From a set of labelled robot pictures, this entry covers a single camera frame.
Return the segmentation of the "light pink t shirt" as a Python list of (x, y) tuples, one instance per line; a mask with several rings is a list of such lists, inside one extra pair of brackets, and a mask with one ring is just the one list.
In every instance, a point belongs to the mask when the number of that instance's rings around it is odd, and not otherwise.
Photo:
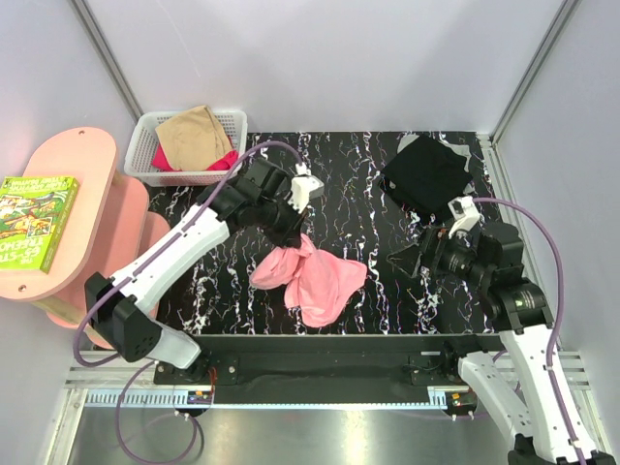
[(364, 263), (319, 249), (303, 234), (300, 247), (273, 249), (251, 274), (250, 284), (259, 290), (284, 286), (285, 306), (299, 308), (303, 324), (319, 328), (339, 318), (366, 276)]

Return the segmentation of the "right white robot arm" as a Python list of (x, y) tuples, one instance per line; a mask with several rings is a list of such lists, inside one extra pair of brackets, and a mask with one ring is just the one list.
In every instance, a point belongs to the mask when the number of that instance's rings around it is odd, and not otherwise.
[(503, 378), (476, 335), (445, 344), (440, 372), (477, 395), (507, 443), (510, 464), (612, 464), (585, 428), (548, 345), (554, 320), (542, 289), (524, 275), (523, 249), (518, 229), (506, 223), (482, 226), (473, 242), (465, 232), (432, 227), (388, 260), (411, 277), (454, 277), (478, 293), (520, 389)]

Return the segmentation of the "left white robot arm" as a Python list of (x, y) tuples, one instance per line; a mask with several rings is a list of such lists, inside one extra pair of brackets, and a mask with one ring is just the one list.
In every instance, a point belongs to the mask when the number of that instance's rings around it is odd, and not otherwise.
[(126, 361), (166, 362), (187, 383), (201, 382), (209, 360), (198, 342), (156, 321), (150, 312), (200, 258), (243, 229), (259, 228), (278, 247), (300, 247), (307, 206), (323, 193), (324, 184), (305, 165), (295, 169), (289, 175), (260, 159), (206, 187), (154, 246), (110, 277), (96, 272), (86, 280), (85, 324)]

